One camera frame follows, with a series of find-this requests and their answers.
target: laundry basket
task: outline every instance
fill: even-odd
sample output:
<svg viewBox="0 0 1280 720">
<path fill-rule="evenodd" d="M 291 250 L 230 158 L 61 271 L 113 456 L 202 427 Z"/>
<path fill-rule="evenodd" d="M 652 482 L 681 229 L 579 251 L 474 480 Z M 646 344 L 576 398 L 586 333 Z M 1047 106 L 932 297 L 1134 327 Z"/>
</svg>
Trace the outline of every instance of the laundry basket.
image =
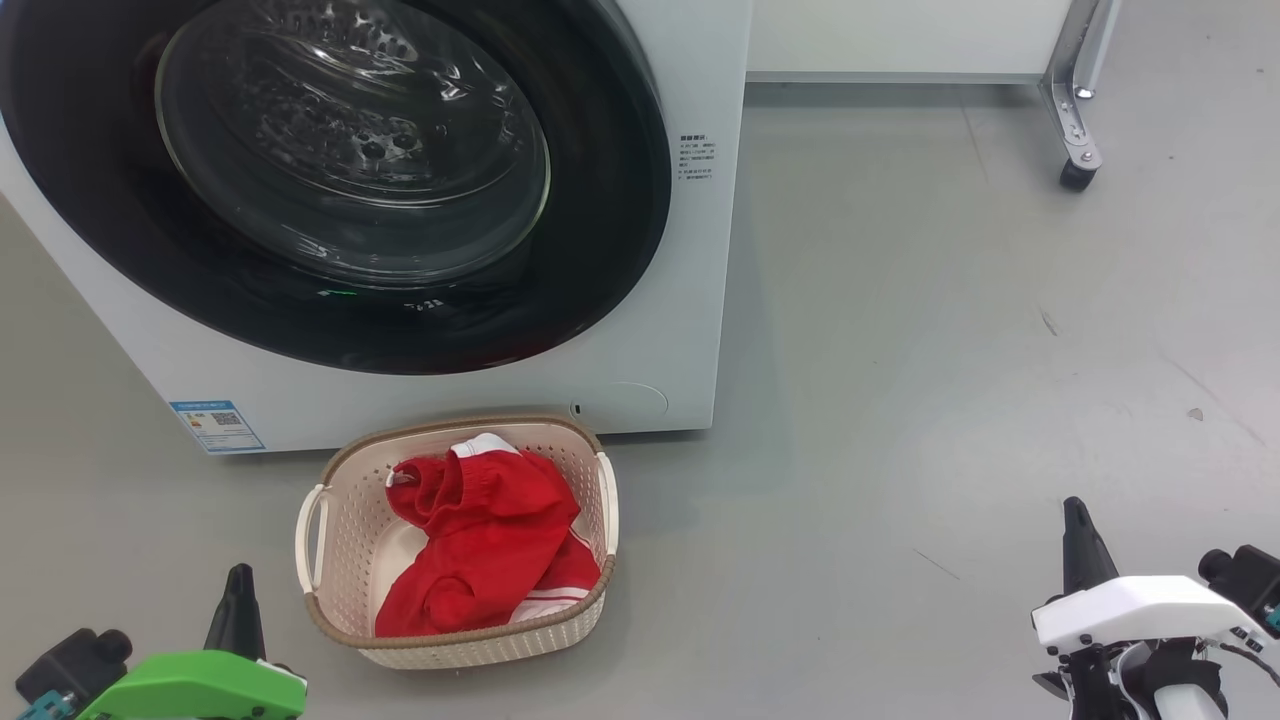
<svg viewBox="0 0 1280 720">
<path fill-rule="evenodd" d="M 485 432 L 556 462 L 581 507 L 573 529 L 590 546 L 600 580 L 577 605 L 545 618 L 420 638 L 374 637 L 387 591 L 426 542 L 392 512 L 387 475 L 402 460 L 444 455 Z M 617 547 L 613 468 L 593 434 L 558 418 L 484 418 L 379 433 L 339 451 L 302 503 L 294 552 L 307 611 L 325 635 L 387 667 L 434 670 L 532 657 L 581 641 L 600 619 Z"/>
</svg>

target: floor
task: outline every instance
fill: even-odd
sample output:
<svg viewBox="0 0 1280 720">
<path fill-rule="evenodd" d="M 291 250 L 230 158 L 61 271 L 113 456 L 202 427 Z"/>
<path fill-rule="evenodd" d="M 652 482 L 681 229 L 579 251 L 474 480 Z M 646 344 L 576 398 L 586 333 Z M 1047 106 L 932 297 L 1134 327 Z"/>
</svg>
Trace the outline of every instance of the floor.
<svg viewBox="0 0 1280 720">
<path fill-rule="evenodd" d="M 1065 712 L 1028 615 L 1065 497 L 1125 573 L 1280 552 L 1275 27 L 1270 0 L 1126 3 L 1079 196 L 1024 90 L 753 87 L 717 425 L 611 445 L 600 625 L 483 670 L 329 644 L 291 542 L 325 456 L 204 457 L 0 204 L 0 678 L 79 626 L 197 648 L 247 561 L 315 720 Z M 1274 714 L 1222 662 L 1233 715 Z"/>
</svg>

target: black cable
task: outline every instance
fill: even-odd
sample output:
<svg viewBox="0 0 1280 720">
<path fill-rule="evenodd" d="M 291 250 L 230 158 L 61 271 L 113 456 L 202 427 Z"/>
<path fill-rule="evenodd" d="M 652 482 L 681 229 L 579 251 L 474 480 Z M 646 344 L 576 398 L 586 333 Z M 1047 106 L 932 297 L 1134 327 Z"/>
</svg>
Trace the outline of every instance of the black cable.
<svg viewBox="0 0 1280 720">
<path fill-rule="evenodd" d="M 1217 647 L 1230 652 L 1231 655 L 1239 655 L 1240 657 L 1248 660 L 1249 662 L 1262 667 L 1267 675 L 1271 676 L 1271 682 L 1280 687 L 1280 673 L 1276 673 L 1270 665 L 1263 662 L 1261 657 L 1253 655 L 1252 652 L 1235 647 L 1234 644 L 1219 643 Z"/>
</svg>

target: basket handle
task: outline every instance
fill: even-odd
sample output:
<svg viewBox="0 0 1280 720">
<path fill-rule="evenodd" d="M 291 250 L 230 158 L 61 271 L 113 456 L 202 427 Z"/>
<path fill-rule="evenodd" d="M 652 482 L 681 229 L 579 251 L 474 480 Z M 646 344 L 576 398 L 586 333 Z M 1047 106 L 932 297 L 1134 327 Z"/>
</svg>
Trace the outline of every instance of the basket handle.
<svg viewBox="0 0 1280 720">
<path fill-rule="evenodd" d="M 311 488 L 307 498 L 302 501 L 302 511 L 298 512 L 298 524 L 293 536 L 293 560 L 298 566 L 298 584 L 302 592 L 311 594 L 320 587 L 320 575 L 324 571 L 324 541 L 325 530 L 329 528 L 329 493 L 324 484 Z M 311 520 L 315 518 L 316 507 L 320 507 L 320 534 L 316 538 L 316 557 L 312 561 L 307 551 L 307 539 L 311 534 Z"/>
<path fill-rule="evenodd" d="M 595 454 L 599 461 L 600 502 L 604 505 L 604 547 L 607 555 L 618 553 L 618 482 L 613 477 L 613 462 L 603 451 Z"/>
</svg>

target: white washing machine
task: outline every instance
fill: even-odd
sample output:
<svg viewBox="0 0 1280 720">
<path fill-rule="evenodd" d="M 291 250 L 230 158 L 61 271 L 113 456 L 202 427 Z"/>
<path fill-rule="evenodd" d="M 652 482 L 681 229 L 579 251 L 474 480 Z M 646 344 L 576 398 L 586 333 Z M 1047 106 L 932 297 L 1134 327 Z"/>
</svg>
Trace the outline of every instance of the white washing machine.
<svg viewBox="0 0 1280 720">
<path fill-rule="evenodd" d="M 750 0 L 4 0 L 0 191 L 209 452 L 712 423 Z"/>
</svg>

